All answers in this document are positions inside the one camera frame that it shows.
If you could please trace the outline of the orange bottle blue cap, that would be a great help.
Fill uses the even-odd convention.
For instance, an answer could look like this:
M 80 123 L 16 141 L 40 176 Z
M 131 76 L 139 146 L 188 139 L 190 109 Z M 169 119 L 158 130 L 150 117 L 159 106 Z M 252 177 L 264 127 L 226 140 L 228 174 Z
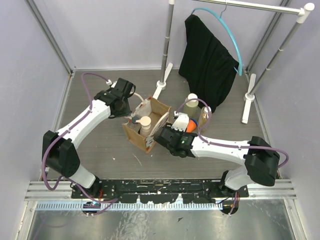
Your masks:
M 198 123 L 194 119 L 190 119 L 186 128 L 187 133 L 192 133 L 198 127 Z

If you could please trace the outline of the beige pump dispenser bottle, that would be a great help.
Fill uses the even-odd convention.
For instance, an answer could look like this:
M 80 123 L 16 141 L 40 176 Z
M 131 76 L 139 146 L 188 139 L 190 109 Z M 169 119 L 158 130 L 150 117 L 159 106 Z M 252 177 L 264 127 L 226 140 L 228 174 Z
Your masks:
M 139 134 L 143 137 L 147 137 L 150 135 L 152 128 L 151 128 L 151 118 L 149 116 L 143 116 L 139 120 L 141 124 L 141 128 L 139 130 Z

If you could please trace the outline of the cream round cap bottle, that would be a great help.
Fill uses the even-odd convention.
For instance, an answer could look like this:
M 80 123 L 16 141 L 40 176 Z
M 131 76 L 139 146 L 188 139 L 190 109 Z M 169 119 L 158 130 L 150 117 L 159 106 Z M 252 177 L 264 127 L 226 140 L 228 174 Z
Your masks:
M 197 100 L 198 96 L 194 93 L 190 93 L 185 99 L 185 105 L 183 106 L 183 113 L 187 114 L 191 119 L 195 116 L 199 101 Z

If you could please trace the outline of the clear amber liquid bottle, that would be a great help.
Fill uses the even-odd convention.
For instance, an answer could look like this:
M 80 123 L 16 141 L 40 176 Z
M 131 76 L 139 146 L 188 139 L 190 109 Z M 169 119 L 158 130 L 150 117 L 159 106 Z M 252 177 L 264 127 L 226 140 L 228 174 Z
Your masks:
M 209 114 L 211 113 L 211 108 L 210 107 L 202 107 L 201 111 L 200 111 L 200 115 L 199 115 L 199 119 L 198 119 L 198 129 L 201 129 L 205 126 L 205 124 L 208 122 L 209 120 Z

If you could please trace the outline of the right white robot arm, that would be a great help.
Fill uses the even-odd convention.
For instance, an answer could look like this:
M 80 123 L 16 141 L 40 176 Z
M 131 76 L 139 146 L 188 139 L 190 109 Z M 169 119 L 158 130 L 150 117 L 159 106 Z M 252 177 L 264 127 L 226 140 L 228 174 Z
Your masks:
M 249 141 L 228 141 L 182 132 L 170 126 L 161 127 L 153 139 L 180 158 L 214 158 L 233 162 L 237 169 L 223 173 L 218 189 L 225 197 L 232 197 L 248 184 L 272 187 L 275 184 L 279 151 L 263 138 L 253 136 Z

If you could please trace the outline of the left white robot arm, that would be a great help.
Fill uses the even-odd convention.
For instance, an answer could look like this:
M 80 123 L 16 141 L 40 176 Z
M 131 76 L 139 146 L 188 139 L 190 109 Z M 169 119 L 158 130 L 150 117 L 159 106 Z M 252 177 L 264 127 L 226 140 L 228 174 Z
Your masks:
M 89 106 L 73 121 L 57 132 L 47 131 L 42 141 L 42 179 L 46 187 L 46 168 L 50 168 L 70 180 L 88 198 L 95 198 L 101 190 L 100 179 L 82 164 L 77 149 L 85 137 L 106 119 L 127 117 L 131 114 L 128 99 L 134 95 L 136 86 L 123 78 L 107 90 L 89 98 Z

